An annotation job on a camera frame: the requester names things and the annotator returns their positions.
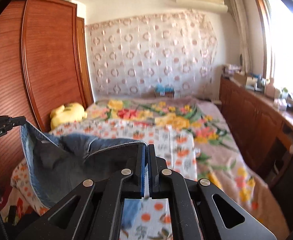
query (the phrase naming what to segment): window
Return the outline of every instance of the window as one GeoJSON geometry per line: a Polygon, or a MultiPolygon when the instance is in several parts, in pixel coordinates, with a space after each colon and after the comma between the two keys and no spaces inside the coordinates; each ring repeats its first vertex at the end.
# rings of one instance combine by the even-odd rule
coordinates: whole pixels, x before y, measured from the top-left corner
{"type": "Polygon", "coordinates": [[[293,13],[281,0],[256,0],[264,34],[264,73],[293,93],[293,13]]]}

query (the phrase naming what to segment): wall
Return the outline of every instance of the wall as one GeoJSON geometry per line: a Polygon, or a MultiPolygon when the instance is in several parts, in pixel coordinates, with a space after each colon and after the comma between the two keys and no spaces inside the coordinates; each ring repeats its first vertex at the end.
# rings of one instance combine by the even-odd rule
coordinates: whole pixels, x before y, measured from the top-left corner
{"type": "Polygon", "coordinates": [[[78,5],[76,8],[76,16],[83,18],[84,23],[86,24],[86,5],[76,0],[71,0],[71,2],[76,3],[78,5]]]}
{"type": "Polygon", "coordinates": [[[243,0],[249,26],[249,51],[251,56],[252,72],[263,73],[263,36],[260,15],[255,0],[243,0]]]}
{"type": "MultiPolygon", "coordinates": [[[[86,5],[86,24],[153,13],[181,11],[175,0],[93,0],[86,5]]],[[[213,62],[213,98],[218,98],[221,64],[239,64],[239,34],[229,13],[206,13],[218,40],[213,62]]]]}

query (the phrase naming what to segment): wardrobe door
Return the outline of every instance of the wardrobe door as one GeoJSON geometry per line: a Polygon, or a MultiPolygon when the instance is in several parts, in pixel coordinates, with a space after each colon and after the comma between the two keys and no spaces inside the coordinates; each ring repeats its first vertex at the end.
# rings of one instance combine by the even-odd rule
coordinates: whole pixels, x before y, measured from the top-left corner
{"type": "Polygon", "coordinates": [[[84,98],[87,106],[93,103],[93,94],[91,88],[90,77],[88,73],[88,62],[85,47],[85,37],[84,37],[84,19],[76,18],[76,33],[78,38],[78,54],[79,54],[79,67],[81,73],[82,88],[84,93],[84,98]]]}
{"type": "Polygon", "coordinates": [[[67,103],[86,107],[76,49],[76,5],[62,0],[27,0],[22,27],[22,62],[35,117],[50,131],[50,112],[67,103]]]}
{"type": "MultiPolygon", "coordinates": [[[[24,90],[21,27],[25,1],[12,1],[0,15],[0,115],[25,115],[36,124],[24,90]]],[[[0,138],[0,188],[9,185],[13,169],[24,157],[19,127],[0,138]]]]}

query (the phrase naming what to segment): box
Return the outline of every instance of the box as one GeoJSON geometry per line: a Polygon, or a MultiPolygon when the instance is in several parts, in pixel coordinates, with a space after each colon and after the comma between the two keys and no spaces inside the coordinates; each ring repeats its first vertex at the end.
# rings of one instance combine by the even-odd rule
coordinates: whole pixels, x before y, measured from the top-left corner
{"type": "Polygon", "coordinates": [[[250,77],[248,75],[241,75],[240,73],[234,73],[233,79],[237,81],[241,86],[252,86],[258,81],[257,78],[250,77]]]}

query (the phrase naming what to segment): wooden dresser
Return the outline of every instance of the wooden dresser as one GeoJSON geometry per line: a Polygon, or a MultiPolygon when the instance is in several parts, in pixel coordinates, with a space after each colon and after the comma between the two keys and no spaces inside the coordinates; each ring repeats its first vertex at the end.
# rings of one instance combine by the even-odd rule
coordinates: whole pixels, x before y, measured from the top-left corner
{"type": "Polygon", "coordinates": [[[293,144],[293,113],[279,112],[273,101],[221,78],[221,113],[246,164],[262,178],[293,144]]]}
{"type": "MultiPolygon", "coordinates": [[[[77,5],[63,0],[12,0],[0,15],[0,115],[25,115],[50,131],[52,109],[92,103],[77,5]]],[[[22,160],[19,128],[0,138],[0,188],[22,160]]]]}

